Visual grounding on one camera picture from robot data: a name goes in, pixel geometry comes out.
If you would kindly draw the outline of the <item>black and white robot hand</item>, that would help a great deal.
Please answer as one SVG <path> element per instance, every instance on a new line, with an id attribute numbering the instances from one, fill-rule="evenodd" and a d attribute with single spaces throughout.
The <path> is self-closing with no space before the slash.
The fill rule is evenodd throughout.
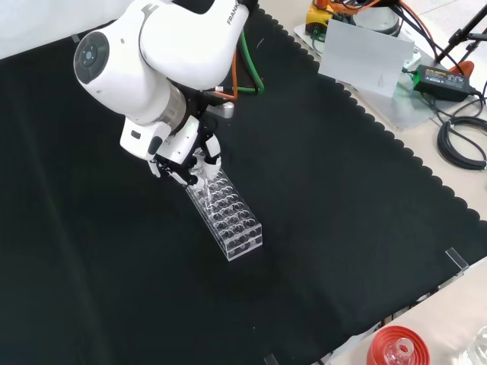
<path id="1" fill-rule="evenodd" d="M 166 173 L 180 185 L 194 190 L 215 179 L 221 169 L 218 138 L 194 116 L 189 116 L 174 135 L 164 122 L 138 125 L 126 119 L 120 145 L 145 160 L 157 178 Z"/>

